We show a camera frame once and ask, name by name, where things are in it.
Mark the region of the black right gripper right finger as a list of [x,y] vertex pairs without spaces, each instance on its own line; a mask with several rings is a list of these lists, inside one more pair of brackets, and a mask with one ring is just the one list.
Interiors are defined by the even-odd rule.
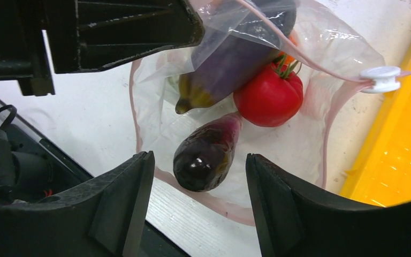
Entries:
[[328,192],[248,154],[263,256],[411,256],[411,202],[377,207]]

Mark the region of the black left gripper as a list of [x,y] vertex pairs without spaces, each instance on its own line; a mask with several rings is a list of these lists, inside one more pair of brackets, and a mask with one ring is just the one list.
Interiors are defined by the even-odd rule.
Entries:
[[24,96],[55,93],[44,20],[42,1],[0,1],[0,81],[17,81]]

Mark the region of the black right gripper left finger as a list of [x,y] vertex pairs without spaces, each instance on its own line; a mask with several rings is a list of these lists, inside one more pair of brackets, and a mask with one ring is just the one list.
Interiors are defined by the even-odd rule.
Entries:
[[37,203],[0,205],[0,256],[137,256],[153,152]]

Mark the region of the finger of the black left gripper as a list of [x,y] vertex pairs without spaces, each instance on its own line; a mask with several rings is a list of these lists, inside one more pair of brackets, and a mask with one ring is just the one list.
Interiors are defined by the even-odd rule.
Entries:
[[44,1],[58,74],[101,72],[198,45],[204,25],[188,1]]

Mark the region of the slim purple eggplant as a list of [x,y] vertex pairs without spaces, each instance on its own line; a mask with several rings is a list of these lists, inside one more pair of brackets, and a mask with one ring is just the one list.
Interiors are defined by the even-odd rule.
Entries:
[[238,112],[223,115],[192,132],[173,157],[173,173],[181,187],[207,192],[219,186],[234,160],[242,129]]

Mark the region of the red tomato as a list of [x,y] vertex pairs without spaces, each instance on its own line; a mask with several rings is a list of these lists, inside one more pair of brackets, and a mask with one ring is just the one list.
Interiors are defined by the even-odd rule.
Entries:
[[279,127],[291,119],[304,99],[303,83],[294,71],[298,64],[280,54],[236,90],[233,100],[242,117],[260,127]]

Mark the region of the clear pink-dotted zip bag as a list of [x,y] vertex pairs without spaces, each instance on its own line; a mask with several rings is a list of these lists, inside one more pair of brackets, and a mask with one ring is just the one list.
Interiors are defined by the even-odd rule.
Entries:
[[156,179],[180,189],[172,171],[174,151],[194,129],[235,111],[229,97],[210,108],[186,114],[174,112],[180,75],[206,71],[206,62],[226,40],[275,50],[284,47],[260,15],[284,34],[300,41],[288,52],[304,63],[300,78],[306,105],[280,128],[243,124],[233,164],[223,185],[211,192],[185,194],[235,222],[254,225],[245,172],[246,156],[261,154],[284,170],[319,187],[326,177],[326,145],[330,127],[342,106],[362,90],[359,74],[386,64],[357,31],[317,1],[253,1],[249,10],[241,1],[194,1],[204,27],[202,42],[171,49],[135,61],[130,72],[130,98],[138,151],[152,150]]

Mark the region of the large purple eggplant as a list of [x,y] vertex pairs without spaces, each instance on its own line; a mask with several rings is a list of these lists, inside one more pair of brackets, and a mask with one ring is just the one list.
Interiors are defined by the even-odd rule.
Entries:
[[220,1],[205,39],[191,55],[193,71],[179,76],[179,115],[212,107],[275,59],[284,41],[237,1]]

